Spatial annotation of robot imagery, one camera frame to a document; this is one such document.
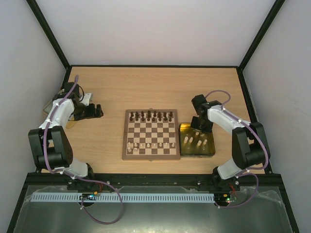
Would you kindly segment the gold metal tin tray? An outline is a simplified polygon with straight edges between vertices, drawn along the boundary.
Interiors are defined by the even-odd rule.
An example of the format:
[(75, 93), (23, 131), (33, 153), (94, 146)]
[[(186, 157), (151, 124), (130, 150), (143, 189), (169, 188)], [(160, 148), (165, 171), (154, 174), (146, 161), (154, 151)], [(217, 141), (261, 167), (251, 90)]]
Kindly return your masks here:
[(213, 133), (203, 133), (190, 127), (189, 123), (179, 125), (181, 157), (212, 157), (216, 153)]

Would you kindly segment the wooden chess board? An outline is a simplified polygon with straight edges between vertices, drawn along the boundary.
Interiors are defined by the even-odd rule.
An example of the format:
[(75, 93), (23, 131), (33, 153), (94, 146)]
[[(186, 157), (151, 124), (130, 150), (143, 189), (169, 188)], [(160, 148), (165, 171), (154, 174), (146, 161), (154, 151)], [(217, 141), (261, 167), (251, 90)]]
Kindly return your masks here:
[(123, 160), (179, 160), (176, 109), (128, 109), (125, 111)]

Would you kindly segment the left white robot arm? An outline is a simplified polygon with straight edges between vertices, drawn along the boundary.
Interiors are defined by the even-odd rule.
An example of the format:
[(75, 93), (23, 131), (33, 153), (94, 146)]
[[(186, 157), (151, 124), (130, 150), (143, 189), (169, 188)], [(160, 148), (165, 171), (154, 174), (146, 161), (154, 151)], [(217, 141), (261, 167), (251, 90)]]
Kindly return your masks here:
[(30, 130), (28, 139), (35, 166), (51, 174), (67, 174), (72, 179), (94, 179), (94, 172), (88, 163), (76, 159), (65, 133), (70, 120), (74, 122), (101, 118), (104, 113), (101, 105), (91, 103), (92, 95), (84, 93), (74, 81), (65, 83), (64, 90), (52, 99), (52, 108), (45, 121)]

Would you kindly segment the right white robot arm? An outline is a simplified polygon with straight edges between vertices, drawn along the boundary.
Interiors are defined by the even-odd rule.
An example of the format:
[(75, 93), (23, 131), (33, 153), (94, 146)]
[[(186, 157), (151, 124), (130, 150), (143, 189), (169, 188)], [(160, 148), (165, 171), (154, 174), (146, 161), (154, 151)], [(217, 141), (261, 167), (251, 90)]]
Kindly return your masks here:
[(243, 120), (225, 108), (226, 102), (213, 100), (208, 102), (203, 94), (191, 100), (197, 116), (191, 121), (191, 128), (202, 133), (212, 132), (214, 124), (230, 133), (231, 158), (224, 164), (214, 168), (212, 185), (223, 190), (230, 181), (241, 175), (248, 175), (250, 170), (267, 168), (270, 151), (261, 123)]

